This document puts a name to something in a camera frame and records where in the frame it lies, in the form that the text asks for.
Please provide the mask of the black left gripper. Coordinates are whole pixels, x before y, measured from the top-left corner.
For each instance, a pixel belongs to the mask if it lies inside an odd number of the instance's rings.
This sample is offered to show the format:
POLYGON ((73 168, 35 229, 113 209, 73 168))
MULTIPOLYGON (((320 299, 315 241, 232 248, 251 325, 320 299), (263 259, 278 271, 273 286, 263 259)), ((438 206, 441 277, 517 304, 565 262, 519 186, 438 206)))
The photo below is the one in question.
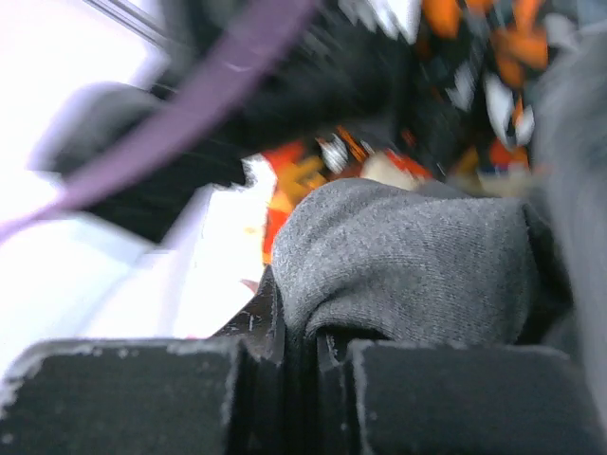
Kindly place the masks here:
POLYGON ((369 122, 406 87, 410 55, 388 7, 322 1, 296 44, 204 138, 258 152, 338 123, 369 122))

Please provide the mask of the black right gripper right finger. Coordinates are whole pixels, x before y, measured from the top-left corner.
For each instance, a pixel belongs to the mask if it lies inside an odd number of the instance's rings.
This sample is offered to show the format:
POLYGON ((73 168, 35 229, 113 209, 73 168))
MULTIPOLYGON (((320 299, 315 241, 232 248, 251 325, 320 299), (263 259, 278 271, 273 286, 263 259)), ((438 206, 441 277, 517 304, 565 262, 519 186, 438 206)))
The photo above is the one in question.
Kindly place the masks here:
POLYGON ((326 454, 602 454, 577 366, 543 346, 317 339, 326 454))

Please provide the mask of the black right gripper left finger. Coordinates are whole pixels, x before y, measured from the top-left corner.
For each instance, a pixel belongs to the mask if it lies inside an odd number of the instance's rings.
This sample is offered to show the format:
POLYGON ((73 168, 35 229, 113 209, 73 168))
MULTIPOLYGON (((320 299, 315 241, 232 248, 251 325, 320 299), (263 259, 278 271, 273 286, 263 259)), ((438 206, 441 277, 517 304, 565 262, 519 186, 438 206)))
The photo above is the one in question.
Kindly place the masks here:
POLYGON ((281 454, 279 368, 239 338, 57 340, 1 383, 5 454, 281 454))

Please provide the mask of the black orange white patterned cloth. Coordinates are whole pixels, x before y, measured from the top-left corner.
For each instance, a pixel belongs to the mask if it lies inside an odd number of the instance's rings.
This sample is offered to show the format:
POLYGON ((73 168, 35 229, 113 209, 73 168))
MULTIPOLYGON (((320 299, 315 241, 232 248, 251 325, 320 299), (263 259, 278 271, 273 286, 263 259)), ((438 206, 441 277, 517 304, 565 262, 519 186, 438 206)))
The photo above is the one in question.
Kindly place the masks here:
POLYGON ((331 16, 364 68, 388 71, 392 129, 318 138, 307 187, 388 173, 402 187, 456 176, 498 194, 534 174, 535 85, 579 28, 576 2, 338 1, 331 16))

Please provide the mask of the grey cloth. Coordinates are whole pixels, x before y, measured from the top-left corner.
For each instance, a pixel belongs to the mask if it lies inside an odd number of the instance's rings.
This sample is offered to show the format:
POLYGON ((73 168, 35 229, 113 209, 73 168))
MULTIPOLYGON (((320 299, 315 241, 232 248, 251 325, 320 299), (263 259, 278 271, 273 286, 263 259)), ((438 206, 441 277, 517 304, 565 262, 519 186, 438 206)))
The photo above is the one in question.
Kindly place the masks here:
POLYGON ((345 179, 312 192, 274 243, 290 359, 331 326, 407 343, 510 343, 561 247, 585 368, 606 374, 606 37, 588 36, 544 75, 538 201, 439 199, 345 179))

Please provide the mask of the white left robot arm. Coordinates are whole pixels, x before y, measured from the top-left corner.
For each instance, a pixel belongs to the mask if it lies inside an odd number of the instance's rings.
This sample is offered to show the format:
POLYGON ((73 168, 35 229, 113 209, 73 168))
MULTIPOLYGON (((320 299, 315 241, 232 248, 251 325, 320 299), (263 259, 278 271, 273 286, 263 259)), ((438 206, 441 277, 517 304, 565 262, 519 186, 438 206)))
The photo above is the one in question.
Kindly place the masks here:
POLYGON ((243 189, 198 190, 162 246, 89 215, 1 248, 1 339, 213 335, 253 295, 275 175, 248 162, 243 189))

